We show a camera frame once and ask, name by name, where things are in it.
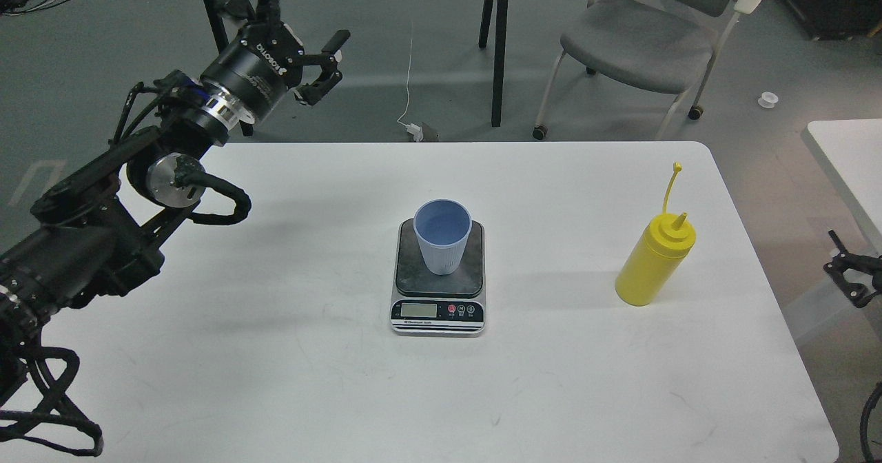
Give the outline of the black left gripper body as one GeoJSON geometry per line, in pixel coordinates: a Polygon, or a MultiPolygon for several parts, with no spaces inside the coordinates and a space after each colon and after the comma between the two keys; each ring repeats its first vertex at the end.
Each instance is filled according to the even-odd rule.
{"type": "Polygon", "coordinates": [[[232,130],[239,122],[258,124],[284,95],[302,82],[296,59],[305,47],[289,24],[270,30],[247,24],[201,74],[201,111],[232,130]]]}

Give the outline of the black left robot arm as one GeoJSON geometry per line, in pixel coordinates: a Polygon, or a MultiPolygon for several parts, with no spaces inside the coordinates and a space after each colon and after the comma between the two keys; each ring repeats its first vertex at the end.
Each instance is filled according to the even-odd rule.
{"type": "Polygon", "coordinates": [[[185,221],[235,225],[252,202],[207,173],[201,158],[239,124],[264,120],[293,93],[315,105],[341,81],[338,30],[308,54],[280,19],[280,0],[217,0],[240,19],[236,37],[196,80],[175,70],[132,87],[108,150],[48,189],[32,206],[40,227],[2,255],[2,401],[31,380],[31,411],[2,410],[2,440],[22,439],[96,457],[102,431],[68,397],[79,357],[41,343],[62,309],[126,296],[158,275],[161,245],[185,221]]]}

